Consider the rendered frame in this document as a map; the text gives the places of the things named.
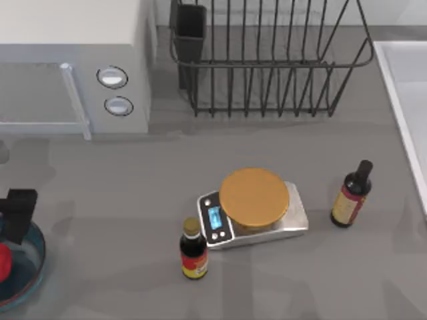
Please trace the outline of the small round microwave knob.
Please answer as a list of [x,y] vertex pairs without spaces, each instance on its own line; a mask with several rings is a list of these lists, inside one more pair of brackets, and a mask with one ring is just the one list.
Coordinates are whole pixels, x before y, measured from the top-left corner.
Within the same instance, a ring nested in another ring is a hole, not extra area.
[[134,110],[133,103],[128,98],[122,96],[106,99],[103,105],[109,114],[116,117],[127,117]]

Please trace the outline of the silver kitchen scale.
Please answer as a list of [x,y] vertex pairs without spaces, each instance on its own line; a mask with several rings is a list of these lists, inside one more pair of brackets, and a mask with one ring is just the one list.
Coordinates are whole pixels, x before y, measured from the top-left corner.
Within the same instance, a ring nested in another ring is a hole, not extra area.
[[211,250],[228,249],[303,235],[309,229],[308,216],[296,185],[287,181],[286,187],[290,204],[285,215],[258,230],[245,229],[230,219],[220,206],[217,191],[199,197],[197,211],[207,247]]

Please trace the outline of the dark bottle with black cap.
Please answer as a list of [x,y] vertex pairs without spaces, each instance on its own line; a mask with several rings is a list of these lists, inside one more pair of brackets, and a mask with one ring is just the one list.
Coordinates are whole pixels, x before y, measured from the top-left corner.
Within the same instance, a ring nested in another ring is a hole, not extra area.
[[353,225],[372,189],[370,174],[373,163],[362,160],[357,170],[347,174],[330,212],[333,224],[348,228]]

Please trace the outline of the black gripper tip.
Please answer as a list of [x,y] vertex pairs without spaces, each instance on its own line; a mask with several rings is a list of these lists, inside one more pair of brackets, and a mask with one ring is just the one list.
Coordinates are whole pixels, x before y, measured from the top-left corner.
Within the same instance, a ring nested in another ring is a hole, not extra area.
[[0,238],[20,245],[28,233],[37,203],[35,189],[9,189],[0,199]]

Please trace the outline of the round orange scale plate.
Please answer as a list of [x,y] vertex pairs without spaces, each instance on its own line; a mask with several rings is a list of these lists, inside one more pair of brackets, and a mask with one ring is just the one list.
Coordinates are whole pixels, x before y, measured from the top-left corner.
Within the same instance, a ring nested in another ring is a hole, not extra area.
[[219,200],[227,216],[249,228],[267,227],[289,208],[290,192],[273,171],[245,167],[230,173],[221,183]]

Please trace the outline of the pale microwave oven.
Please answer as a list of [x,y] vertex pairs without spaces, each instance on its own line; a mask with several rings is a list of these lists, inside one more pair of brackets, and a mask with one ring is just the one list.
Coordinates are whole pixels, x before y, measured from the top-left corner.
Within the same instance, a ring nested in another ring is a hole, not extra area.
[[[72,65],[92,136],[147,133],[156,46],[153,0],[0,0],[0,63]],[[127,73],[125,87],[98,82],[110,65]],[[127,117],[104,109],[116,96],[133,103]]]

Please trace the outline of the red round object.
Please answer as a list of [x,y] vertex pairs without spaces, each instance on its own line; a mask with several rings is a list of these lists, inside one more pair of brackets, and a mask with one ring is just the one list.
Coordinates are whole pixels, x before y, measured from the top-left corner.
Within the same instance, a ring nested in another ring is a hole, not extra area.
[[0,243],[0,283],[4,282],[11,273],[12,252],[10,248]]

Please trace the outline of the large round microwave knob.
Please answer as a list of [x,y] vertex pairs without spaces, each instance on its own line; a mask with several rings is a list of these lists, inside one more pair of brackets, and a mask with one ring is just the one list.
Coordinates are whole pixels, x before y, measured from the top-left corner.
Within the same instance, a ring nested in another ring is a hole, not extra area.
[[120,89],[125,87],[129,81],[129,77],[123,69],[111,65],[98,69],[96,78],[102,86],[108,89]]

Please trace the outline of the black cutlery holder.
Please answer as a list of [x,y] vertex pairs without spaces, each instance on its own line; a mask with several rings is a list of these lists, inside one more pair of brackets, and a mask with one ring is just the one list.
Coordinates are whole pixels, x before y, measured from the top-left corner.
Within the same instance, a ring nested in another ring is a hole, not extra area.
[[207,9],[203,5],[171,0],[169,27],[175,49],[179,88],[193,90],[196,71],[192,65],[201,61],[206,32]]

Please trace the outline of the dark bottle with gold cap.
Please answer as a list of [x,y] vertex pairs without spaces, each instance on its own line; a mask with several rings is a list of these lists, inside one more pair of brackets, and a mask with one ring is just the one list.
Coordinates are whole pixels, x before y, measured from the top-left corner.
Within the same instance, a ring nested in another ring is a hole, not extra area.
[[208,266],[207,241],[197,218],[188,217],[184,220],[179,248],[182,273],[193,280],[204,277]]

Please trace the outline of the blue glass bowl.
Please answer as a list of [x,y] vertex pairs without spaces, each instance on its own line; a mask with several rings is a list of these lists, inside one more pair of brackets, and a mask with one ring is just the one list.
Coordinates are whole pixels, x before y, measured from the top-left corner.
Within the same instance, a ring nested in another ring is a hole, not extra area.
[[0,282],[0,313],[14,309],[29,300],[43,282],[47,255],[45,236],[32,222],[22,244],[17,245],[2,235],[4,219],[0,219],[0,244],[11,250],[11,272]]

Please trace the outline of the microwave glass door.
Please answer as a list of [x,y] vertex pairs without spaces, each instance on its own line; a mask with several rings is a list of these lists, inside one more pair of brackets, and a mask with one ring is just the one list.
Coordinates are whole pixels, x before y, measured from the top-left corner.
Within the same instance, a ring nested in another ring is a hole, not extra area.
[[0,134],[82,134],[60,63],[0,63]]

